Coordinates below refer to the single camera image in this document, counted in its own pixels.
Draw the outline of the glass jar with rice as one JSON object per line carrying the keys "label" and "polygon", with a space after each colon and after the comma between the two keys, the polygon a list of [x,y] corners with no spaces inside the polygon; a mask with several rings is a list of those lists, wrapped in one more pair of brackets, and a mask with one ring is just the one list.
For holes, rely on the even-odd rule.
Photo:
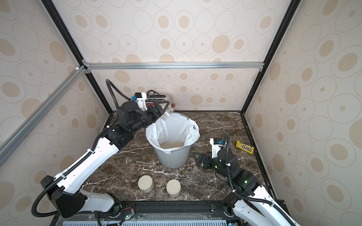
{"label": "glass jar with rice", "polygon": [[168,106],[165,110],[165,113],[160,117],[161,120],[167,120],[167,118],[174,112],[174,109],[171,106]]}

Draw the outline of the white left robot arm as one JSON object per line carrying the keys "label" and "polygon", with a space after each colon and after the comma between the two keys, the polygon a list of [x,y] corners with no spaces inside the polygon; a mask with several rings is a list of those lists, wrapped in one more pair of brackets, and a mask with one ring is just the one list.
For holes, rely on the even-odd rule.
{"label": "white left robot arm", "polygon": [[59,213],[63,218],[69,218],[84,211],[116,214],[116,198],[110,194],[86,192],[81,189],[82,184],[108,158],[134,139],[136,132],[172,112],[168,101],[154,100],[150,105],[134,99],[124,102],[117,108],[114,123],[98,134],[82,157],[56,176],[42,179],[43,191],[32,205],[32,215],[42,218]]}

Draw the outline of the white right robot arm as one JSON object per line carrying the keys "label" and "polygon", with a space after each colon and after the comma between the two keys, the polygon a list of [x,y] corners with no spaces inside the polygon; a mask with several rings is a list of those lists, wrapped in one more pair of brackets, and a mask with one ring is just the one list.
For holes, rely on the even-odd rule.
{"label": "white right robot arm", "polygon": [[237,156],[225,148],[213,158],[208,153],[193,153],[197,167],[212,169],[225,178],[232,189],[224,199],[227,214],[251,226],[298,226],[299,224],[274,200],[257,177],[242,169]]}

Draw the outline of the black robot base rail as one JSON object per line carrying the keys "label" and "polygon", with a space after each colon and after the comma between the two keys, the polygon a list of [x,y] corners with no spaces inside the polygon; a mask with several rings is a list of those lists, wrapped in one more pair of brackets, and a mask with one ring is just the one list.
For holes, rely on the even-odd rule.
{"label": "black robot base rail", "polygon": [[224,201],[120,201],[101,219],[119,225],[157,226],[239,226]]}

